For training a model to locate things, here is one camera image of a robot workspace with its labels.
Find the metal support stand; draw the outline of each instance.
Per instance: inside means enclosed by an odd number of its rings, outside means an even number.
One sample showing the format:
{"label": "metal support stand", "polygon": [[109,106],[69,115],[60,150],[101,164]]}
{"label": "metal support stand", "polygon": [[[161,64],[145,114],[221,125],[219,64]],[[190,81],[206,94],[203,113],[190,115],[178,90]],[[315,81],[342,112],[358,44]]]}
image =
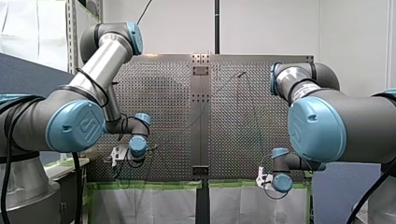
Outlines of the metal support stand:
{"label": "metal support stand", "polygon": [[191,122],[195,122],[191,126],[192,174],[194,180],[202,181],[202,187],[197,190],[196,194],[195,223],[210,224],[208,181],[208,130],[211,104],[210,55],[194,54],[191,62]]}
{"label": "metal support stand", "polygon": [[220,54],[220,0],[215,0],[215,54]]}

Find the vertical metal post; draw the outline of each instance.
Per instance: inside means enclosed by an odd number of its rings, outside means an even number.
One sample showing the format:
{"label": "vertical metal post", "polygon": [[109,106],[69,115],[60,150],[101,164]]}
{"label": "vertical metal post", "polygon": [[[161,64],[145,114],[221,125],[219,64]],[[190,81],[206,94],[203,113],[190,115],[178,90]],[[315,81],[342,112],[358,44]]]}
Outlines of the vertical metal post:
{"label": "vertical metal post", "polygon": [[210,224],[208,184],[208,131],[210,121],[210,55],[192,55],[191,69],[191,126],[192,173],[202,181],[196,191],[196,224]]}
{"label": "vertical metal post", "polygon": [[75,0],[66,2],[67,71],[75,74],[78,67],[77,12]]}
{"label": "vertical metal post", "polygon": [[215,0],[215,54],[220,54],[220,0]]}

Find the perforated metal panel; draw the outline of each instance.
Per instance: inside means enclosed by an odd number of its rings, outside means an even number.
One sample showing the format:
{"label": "perforated metal panel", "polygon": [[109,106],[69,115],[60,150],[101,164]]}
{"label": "perforated metal panel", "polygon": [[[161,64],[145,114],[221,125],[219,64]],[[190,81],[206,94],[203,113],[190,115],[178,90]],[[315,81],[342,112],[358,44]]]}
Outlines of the perforated metal panel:
{"label": "perforated metal panel", "polygon": [[[270,66],[275,62],[311,62],[311,57],[211,55],[210,75],[202,76],[199,85],[202,92],[207,91],[203,80],[209,77],[211,94],[209,99],[207,94],[201,94],[205,97],[201,107],[193,106],[198,98],[192,97],[191,85],[196,88],[197,83],[191,60],[191,55],[140,56],[121,68],[116,77],[120,84],[115,87],[120,108],[128,115],[149,113],[149,146],[159,147],[141,168],[131,169],[125,163],[120,178],[191,180],[192,161],[201,161],[209,164],[209,178],[254,179],[263,155],[271,153],[273,147],[291,148],[287,104],[269,93]],[[202,119],[205,111],[199,108],[208,110],[210,119]],[[209,125],[191,126],[196,120],[209,120]],[[191,141],[204,136],[203,132],[208,132],[208,147],[205,139]],[[112,180],[111,164],[103,160],[113,147],[128,141],[127,135],[121,142],[115,135],[101,139],[97,144],[98,160],[89,166],[90,181]],[[196,153],[192,148],[201,151]],[[271,168],[269,160],[265,161],[267,170]],[[292,174],[294,179],[303,176]]]}
{"label": "perforated metal panel", "polygon": [[[120,178],[180,180],[191,177],[190,133],[190,55],[141,56],[125,64],[115,86],[121,111],[128,115],[151,115],[149,146],[158,148],[144,165],[131,169],[124,164]],[[109,156],[113,147],[126,145],[130,136],[118,142],[117,136],[105,135],[97,144],[99,158],[90,165],[91,181],[112,178]]]}
{"label": "perforated metal panel", "polygon": [[[209,178],[254,179],[274,147],[291,148],[288,106],[270,95],[270,68],[276,62],[311,61],[306,56],[212,57]],[[263,165],[271,171],[271,158]],[[293,173],[294,178],[302,176]]]}

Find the black hose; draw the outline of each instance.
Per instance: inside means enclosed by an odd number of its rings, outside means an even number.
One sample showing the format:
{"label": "black hose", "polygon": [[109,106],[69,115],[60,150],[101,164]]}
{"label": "black hose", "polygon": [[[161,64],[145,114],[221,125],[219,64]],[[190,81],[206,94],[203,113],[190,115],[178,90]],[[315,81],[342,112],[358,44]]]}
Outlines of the black hose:
{"label": "black hose", "polygon": [[[9,129],[7,130],[6,137],[7,137],[7,143],[6,143],[6,153],[7,153],[7,160],[6,160],[6,170],[4,173],[4,179],[3,179],[3,186],[1,190],[1,199],[0,199],[0,208],[1,208],[1,216],[3,219],[4,224],[10,224],[8,213],[7,213],[7,188],[8,188],[8,182],[9,182],[9,176],[11,174],[11,163],[12,163],[12,134],[15,129],[15,125],[18,122],[18,119],[22,116],[22,114],[35,102],[43,100],[42,97],[39,96],[29,96],[29,97],[22,97],[17,100],[14,100],[7,104],[9,107],[16,106],[18,104],[22,103],[27,103],[29,102],[24,109],[22,109],[17,116],[14,118],[15,113],[17,112],[17,107],[13,107],[12,111],[9,111],[8,113],[11,114],[11,120],[9,121]],[[0,110],[2,110],[2,113],[6,111],[6,107],[2,107]]]}
{"label": "black hose", "polygon": [[381,186],[382,183],[388,178],[390,175],[390,172],[393,170],[394,166],[396,165],[396,159],[393,160],[392,164],[388,167],[387,171],[385,171],[384,174],[382,174],[376,181],[375,183],[364,193],[363,197],[361,197],[361,200],[359,203],[356,205],[355,209],[353,209],[352,213],[349,216],[349,219],[347,220],[346,224],[352,224],[353,221],[355,220],[356,215],[359,213],[361,208],[363,207],[364,203],[369,199],[369,197],[373,194],[373,192],[378,189],[379,186]]}
{"label": "black hose", "polygon": [[79,224],[81,221],[81,211],[82,211],[82,173],[81,167],[79,166],[79,159],[77,152],[73,152],[73,161],[76,169],[76,179],[77,179],[77,207],[76,207],[76,217],[75,224]]}

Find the blue joint cap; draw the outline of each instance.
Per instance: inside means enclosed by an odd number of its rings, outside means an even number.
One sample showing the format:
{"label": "blue joint cap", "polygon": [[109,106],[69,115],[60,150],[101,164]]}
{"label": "blue joint cap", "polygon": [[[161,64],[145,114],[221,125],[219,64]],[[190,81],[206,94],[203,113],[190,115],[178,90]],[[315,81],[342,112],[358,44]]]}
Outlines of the blue joint cap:
{"label": "blue joint cap", "polygon": [[46,141],[54,151],[80,152],[92,147],[103,132],[102,108],[89,100],[70,102],[56,111],[46,128]]}
{"label": "blue joint cap", "polygon": [[294,102],[288,114],[290,142],[309,161],[338,161],[347,147],[347,131],[332,105],[308,96]]}
{"label": "blue joint cap", "polygon": [[287,193],[293,187],[293,181],[288,175],[276,175],[272,182],[273,188],[281,193]]}
{"label": "blue joint cap", "polygon": [[272,151],[272,159],[280,157],[289,153],[289,150],[284,147],[276,147]]}
{"label": "blue joint cap", "polygon": [[320,164],[320,166],[317,169],[317,171],[324,171],[324,170],[326,170],[326,163],[323,162],[323,163]]}
{"label": "blue joint cap", "polygon": [[127,22],[128,34],[132,41],[132,48],[134,55],[141,55],[143,53],[143,38],[140,33],[139,26],[134,22]]}
{"label": "blue joint cap", "polygon": [[271,70],[270,70],[270,92],[271,92],[271,95],[278,95],[277,89],[276,89],[275,71],[279,65],[280,65],[280,63],[274,63],[273,65],[271,65]]}
{"label": "blue joint cap", "polygon": [[0,104],[28,95],[30,94],[0,94]]}
{"label": "blue joint cap", "polygon": [[134,117],[137,118],[137,119],[141,119],[141,120],[145,121],[147,124],[149,124],[150,117],[149,117],[148,114],[137,113],[137,114],[134,115]]}
{"label": "blue joint cap", "polygon": [[386,91],[384,91],[384,93],[388,93],[388,94],[392,94],[392,95],[396,96],[396,88],[386,90]]}
{"label": "blue joint cap", "polygon": [[141,135],[135,135],[129,141],[129,149],[131,154],[135,158],[140,158],[146,154],[146,149],[148,147],[147,140]]}

